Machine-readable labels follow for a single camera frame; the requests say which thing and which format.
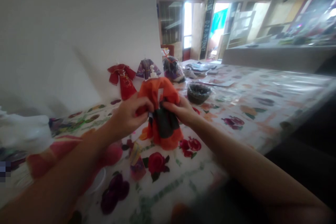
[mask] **hand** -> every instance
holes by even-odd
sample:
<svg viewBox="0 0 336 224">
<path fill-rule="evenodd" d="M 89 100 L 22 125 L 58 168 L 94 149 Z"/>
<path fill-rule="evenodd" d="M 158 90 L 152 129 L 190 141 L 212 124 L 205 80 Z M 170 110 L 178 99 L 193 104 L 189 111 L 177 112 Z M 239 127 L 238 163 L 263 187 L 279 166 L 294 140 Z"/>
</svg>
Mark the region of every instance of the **hand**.
<svg viewBox="0 0 336 224">
<path fill-rule="evenodd" d="M 180 105 L 176 106 L 173 103 L 164 102 L 162 103 L 163 107 L 170 112 L 173 112 L 178 119 L 186 126 L 191 127 L 195 123 L 195 118 L 201 118 L 192 108 L 189 101 L 180 96 Z"/>
<path fill-rule="evenodd" d="M 146 106 L 148 111 L 154 112 L 154 105 L 151 101 L 147 97 L 138 98 L 138 93 L 120 104 L 117 111 L 106 123 L 109 125 L 115 141 L 130 135 L 146 122 L 148 112 L 138 117 L 135 115 L 136 110 L 142 106 Z"/>
</svg>

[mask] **forearm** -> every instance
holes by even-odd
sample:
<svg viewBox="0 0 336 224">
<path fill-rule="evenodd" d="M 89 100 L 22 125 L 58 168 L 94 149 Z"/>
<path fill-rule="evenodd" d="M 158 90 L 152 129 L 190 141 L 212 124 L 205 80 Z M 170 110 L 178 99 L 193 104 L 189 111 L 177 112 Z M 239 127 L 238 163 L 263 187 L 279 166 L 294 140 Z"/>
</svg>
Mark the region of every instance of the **forearm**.
<svg viewBox="0 0 336 224">
<path fill-rule="evenodd" d="M 265 205 L 325 205 L 267 158 L 225 135 L 203 118 L 192 129 L 215 153 L 224 168 Z"/>
<path fill-rule="evenodd" d="M 0 213 L 1 223 L 60 223 L 104 151 L 107 127 L 80 143 Z"/>
</svg>

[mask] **blue cloth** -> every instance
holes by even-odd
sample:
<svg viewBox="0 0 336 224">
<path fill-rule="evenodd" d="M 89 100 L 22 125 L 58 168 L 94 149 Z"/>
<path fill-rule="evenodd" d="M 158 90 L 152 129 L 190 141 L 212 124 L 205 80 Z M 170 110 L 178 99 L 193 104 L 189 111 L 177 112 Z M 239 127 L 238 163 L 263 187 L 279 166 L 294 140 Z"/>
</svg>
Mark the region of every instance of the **blue cloth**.
<svg viewBox="0 0 336 224">
<path fill-rule="evenodd" d="M 224 29 L 226 15 L 228 14 L 228 10 L 224 9 L 219 12 L 216 12 L 213 16 L 210 38 L 215 34 L 215 30 Z"/>
</svg>

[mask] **vertical sign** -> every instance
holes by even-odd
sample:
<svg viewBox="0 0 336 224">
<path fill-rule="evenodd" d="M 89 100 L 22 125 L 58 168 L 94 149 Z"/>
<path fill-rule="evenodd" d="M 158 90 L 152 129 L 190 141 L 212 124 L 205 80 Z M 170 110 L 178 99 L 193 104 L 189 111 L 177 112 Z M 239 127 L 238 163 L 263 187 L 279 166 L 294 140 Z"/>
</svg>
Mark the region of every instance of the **vertical sign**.
<svg viewBox="0 0 336 224">
<path fill-rule="evenodd" d="M 201 55 L 199 56 L 200 60 L 205 59 L 207 54 L 207 46 L 209 35 L 211 31 L 211 18 L 214 9 L 215 0 L 208 0 L 206 4 L 206 12 L 205 12 L 205 20 L 204 20 L 204 27 L 203 27 L 203 36 L 202 36 L 202 45 L 201 45 Z"/>
</svg>

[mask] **small basket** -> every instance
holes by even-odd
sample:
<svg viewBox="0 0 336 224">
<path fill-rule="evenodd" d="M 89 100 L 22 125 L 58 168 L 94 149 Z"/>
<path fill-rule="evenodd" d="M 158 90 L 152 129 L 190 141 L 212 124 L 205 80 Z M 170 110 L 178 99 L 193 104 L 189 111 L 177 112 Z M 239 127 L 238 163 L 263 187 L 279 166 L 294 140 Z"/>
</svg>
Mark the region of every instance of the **small basket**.
<svg viewBox="0 0 336 224">
<path fill-rule="evenodd" d="M 188 86 L 188 99 L 191 103 L 200 105 L 205 102 L 211 94 L 211 89 L 200 83 L 191 83 Z"/>
</svg>

